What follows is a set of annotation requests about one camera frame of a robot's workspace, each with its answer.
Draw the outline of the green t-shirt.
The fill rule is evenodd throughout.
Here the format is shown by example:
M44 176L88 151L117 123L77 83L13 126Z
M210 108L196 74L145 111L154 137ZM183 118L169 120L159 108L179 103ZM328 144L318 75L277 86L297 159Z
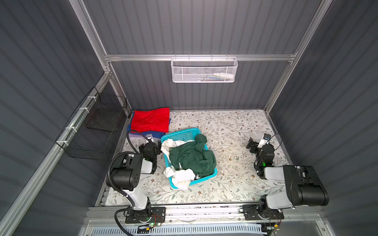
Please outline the green t-shirt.
M174 169L188 170L199 178L214 174L217 166L215 154L212 150L206 149L207 137L198 134L191 142L178 147L172 147L169 152L169 160Z

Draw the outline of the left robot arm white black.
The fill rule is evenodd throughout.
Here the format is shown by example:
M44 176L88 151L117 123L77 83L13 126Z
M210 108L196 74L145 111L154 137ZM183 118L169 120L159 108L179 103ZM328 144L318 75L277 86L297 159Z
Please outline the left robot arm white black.
M155 173L161 142L147 142L139 149L132 149L113 158L107 170L106 184L129 200L132 211L150 215L151 202L139 187L139 180L142 175Z

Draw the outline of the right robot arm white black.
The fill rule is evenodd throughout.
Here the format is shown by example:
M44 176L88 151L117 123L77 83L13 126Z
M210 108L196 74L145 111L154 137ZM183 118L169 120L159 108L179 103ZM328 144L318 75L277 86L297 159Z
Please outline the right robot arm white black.
M274 166L275 147L270 143L271 135L265 134L259 142L249 139L246 148L256 156L254 169L263 180L281 181L285 191L263 195L258 202L258 210L280 211L296 206L326 206L329 195L312 166Z

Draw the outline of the lavender folded t-shirt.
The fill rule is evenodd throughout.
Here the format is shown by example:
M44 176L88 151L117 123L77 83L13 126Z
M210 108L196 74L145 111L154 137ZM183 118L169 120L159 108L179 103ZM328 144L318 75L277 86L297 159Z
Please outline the lavender folded t-shirt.
M143 137L144 137L144 136L146 137L146 135L147 135L147 134L140 135L139 133L133 133L133 132L131 132L131 133L129 133L129 138L130 138L130 139L131 139L131 138L142 138L142 139L143 139Z

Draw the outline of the red folded t-shirt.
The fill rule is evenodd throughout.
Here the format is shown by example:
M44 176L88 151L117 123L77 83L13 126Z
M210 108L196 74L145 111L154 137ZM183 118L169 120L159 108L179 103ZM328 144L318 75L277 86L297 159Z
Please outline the red folded t-shirt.
M131 129L140 133L147 131L167 133L169 124L169 108L159 108L150 111L136 110L132 118Z

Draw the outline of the white t-shirt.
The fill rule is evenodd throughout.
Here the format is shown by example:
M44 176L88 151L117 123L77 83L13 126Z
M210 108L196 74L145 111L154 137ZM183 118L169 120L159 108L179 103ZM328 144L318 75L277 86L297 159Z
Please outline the white t-shirt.
M163 141L163 143L161 145L161 149L160 149L168 160L168 167L166 167L166 169L164 170L164 175L167 178L171 178L171 181L172 181L172 184L174 185L174 187L181 189L181 190L188 190L191 182L195 179L195 174L192 171L192 169L184 170L181 167L181 164L179 164L178 170L175 169L171 165L169 155L170 155L170 150L172 148L176 148L176 147L181 146L181 145L188 143L188 142L193 142L193 140L174 141L173 139L167 139L167 140Z

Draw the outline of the white bottle in basket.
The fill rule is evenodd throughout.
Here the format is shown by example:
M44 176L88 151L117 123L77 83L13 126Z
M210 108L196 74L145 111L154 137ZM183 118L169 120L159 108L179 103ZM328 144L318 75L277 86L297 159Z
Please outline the white bottle in basket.
M234 79L234 74L231 74L231 73L223 73L223 72L220 72L220 73L214 73L213 74L214 77L219 77L221 79L224 79L224 80L233 80Z

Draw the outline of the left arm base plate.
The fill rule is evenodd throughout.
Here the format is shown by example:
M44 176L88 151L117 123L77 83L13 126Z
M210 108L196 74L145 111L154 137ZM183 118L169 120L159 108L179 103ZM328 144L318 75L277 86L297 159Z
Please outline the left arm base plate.
M164 223L166 216L165 207L148 207L144 210L130 210L125 214L126 224L139 223Z

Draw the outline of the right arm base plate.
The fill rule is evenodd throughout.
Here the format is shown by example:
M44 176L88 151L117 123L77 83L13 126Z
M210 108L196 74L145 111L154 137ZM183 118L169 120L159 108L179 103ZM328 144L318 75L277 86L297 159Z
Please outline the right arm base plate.
M242 213L246 220L278 220L281 221L284 219L284 214L278 209L270 209L260 207L258 204L247 204L242 205L242 208L239 209L239 212Z

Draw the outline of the aluminium mounting rail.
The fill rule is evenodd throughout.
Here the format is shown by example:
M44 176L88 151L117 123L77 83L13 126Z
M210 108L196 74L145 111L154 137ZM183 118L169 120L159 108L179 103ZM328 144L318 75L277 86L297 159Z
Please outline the aluminium mounting rail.
M210 204L174 204L155 205L165 207L165 223L220 223L220 222L242 222L245 216L242 212L244 205L257 205L256 202L236 203L210 203ZM84 218L84 225L115 225L114 213L123 206L90 207ZM319 207L298 206L283 210L284 219L282 222L293 221L319 221L322 212Z

